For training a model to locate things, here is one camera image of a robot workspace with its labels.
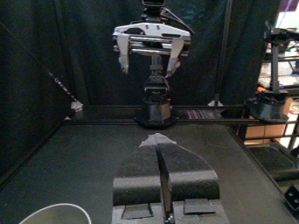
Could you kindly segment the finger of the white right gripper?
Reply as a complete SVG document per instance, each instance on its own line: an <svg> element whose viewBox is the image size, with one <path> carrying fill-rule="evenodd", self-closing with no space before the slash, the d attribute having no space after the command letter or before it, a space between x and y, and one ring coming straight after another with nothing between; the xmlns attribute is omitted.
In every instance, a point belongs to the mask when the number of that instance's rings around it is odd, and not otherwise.
<svg viewBox="0 0 299 224"><path fill-rule="evenodd" d="M180 66L179 56L183 50L183 40L175 39L172 43L166 45L166 50L169 51L169 59L165 77L171 77L176 71L176 68Z"/></svg>
<svg viewBox="0 0 299 224"><path fill-rule="evenodd" d="M124 74L128 73L128 53L129 53L129 36L118 35L116 37L116 44L118 48L118 63Z"/></svg>

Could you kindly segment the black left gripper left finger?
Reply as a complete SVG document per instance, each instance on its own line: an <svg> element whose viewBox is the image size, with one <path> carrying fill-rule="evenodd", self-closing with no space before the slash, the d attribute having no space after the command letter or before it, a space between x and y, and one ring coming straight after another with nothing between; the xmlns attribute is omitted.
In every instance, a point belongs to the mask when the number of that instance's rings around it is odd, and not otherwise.
<svg viewBox="0 0 299 224"><path fill-rule="evenodd" d="M164 224L156 155L162 141L161 134L149 135L117 168L110 224Z"/></svg>

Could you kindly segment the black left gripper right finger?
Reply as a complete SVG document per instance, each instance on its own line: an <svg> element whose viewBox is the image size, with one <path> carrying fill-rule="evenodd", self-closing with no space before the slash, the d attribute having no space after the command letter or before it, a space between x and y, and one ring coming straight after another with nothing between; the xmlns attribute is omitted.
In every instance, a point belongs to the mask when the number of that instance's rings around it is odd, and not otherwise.
<svg viewBox="0 0 299 224"><path fill-rule="evenodd" d="M175 224L229 224L219 177L205 160L166 136L156 135L158 160L168 174Z"/></svg>

